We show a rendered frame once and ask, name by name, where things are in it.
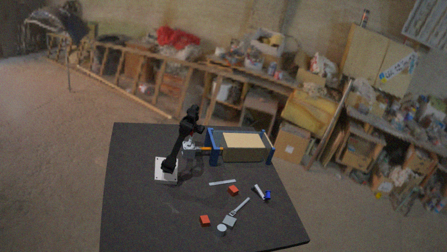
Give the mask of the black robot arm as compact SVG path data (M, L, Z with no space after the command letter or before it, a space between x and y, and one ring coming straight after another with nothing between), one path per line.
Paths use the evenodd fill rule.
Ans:
M189 136L190 132L192 132L196 121L198 121L198 110L198 105L193 104L191 108L188 108L187 115L183 117L179 125L179 137L173 147L173 151L167 156L166 160L163 160L161 163L161 169L164 173L173 174L177 162L176 156L181 148L181 144L183 143L185 137Z

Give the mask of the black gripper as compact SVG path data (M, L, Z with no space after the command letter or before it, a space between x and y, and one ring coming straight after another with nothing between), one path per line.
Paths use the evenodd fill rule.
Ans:
M199 133L199 134L202 134L202 132L204 131L204 129L205 129L205 127L204 127L203 125L197 125L197 124L195 123L195 126L194 126L192 132L193 132L193 133L197 132L197 133Z

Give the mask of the red box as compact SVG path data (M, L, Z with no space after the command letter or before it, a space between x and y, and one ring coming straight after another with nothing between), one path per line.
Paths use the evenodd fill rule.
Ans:
M230 195L233 197L233 196L238 195L239 190L234 185L232 185L232 186L228 187L227 192L229 192Z
M207 215L200 216L199 220L202 227L209 227L210 220Z

